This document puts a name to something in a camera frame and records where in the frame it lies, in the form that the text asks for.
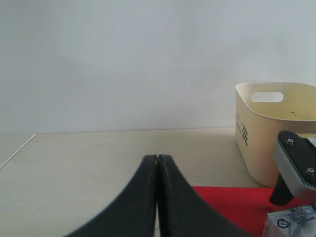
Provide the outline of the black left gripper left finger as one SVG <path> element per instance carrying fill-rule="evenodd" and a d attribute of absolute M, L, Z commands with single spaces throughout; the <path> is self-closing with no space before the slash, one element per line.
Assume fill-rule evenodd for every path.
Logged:
<path fill-rule="evenodd" d="M 158 157 L 145 155 L 120 194 L 69 237 L 153 237 Z"/>

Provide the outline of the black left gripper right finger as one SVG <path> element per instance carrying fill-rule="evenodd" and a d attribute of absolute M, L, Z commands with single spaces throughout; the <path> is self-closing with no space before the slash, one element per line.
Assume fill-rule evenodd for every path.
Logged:
<path fill-rule="evenodd" d="M 249 237 L 190 186 L 170 155 L 158 156 L 158 219 L 162 237 Z"/>

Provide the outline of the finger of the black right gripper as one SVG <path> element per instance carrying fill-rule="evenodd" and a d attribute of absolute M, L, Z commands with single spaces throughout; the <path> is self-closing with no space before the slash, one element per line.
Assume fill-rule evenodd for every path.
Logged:
<path fill-rule="evenodd" d="M 276 185 L 270 195 L 269 202 L 276 206 L 285 206 L 293 200 L 294 196 L 289 190 L 281 174 L 278 175 Z"/>

